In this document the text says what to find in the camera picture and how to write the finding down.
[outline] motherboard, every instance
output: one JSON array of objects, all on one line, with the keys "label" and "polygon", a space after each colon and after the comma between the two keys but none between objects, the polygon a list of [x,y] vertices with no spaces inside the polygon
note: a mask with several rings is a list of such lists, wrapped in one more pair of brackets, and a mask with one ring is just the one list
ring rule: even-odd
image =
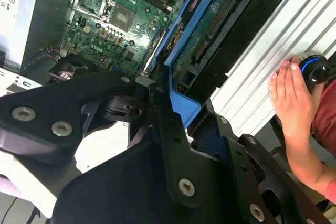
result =
[{"label": "motherboard", "polygon": [[102,69],[141,74],[186,0],[71,0],[64,50]]}]

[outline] green circuit board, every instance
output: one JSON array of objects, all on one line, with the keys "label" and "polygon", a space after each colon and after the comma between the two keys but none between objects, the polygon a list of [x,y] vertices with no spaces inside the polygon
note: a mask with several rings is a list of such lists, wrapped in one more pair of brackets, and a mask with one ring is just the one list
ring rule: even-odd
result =
[{"label": "green circuit board", "polygon": [[[79,0],[79,6],[97,15],[103,0]],[[166,9],[145,0],[113,0],[109,20],[74,11],[64,50],[104,69],[122,69],[138,76],[162,34],[171,28],[185,0],[163,2]]]},{"label": "green circuit board", "polygon": [[216,34],[222,21],[227,17],[235,3],[236,0],[212,0],[178,59],[173,64],[172,77],[174,87],[183,79],[185,75],[185,71],[183,70],[189,66],[190,62],[194,62],[194,64],[200,63],[202,55],[209,45],[209,41]]}]

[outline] slotted metal extrusion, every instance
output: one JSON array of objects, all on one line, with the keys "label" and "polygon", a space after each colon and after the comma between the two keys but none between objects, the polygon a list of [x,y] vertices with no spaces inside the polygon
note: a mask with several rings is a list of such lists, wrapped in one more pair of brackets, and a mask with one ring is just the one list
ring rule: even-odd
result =
[{"label": "slotted metal extrusion", "polygon": [[283,0],[212,96],[237,136],[256,134],[275,114],[268,82],[284,59],[336,50],[336,0]]}]

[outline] red shirt sleeve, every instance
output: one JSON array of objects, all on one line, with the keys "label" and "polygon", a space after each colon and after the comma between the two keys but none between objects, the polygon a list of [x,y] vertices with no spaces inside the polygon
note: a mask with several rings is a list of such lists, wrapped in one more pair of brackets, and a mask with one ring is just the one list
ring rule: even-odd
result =
[{"label": "red shirt sleeve", "polygon": [[336,204],[336,179],[327,186],[324,196],[326,199]]}]

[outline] sticker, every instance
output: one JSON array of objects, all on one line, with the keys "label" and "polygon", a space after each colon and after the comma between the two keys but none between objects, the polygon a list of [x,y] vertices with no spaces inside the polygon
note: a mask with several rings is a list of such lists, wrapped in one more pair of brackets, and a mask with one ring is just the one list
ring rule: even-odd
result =
[{"label": "sticker", "polygon": [[0,34],[14,37],[19,0],[0,0]]}]

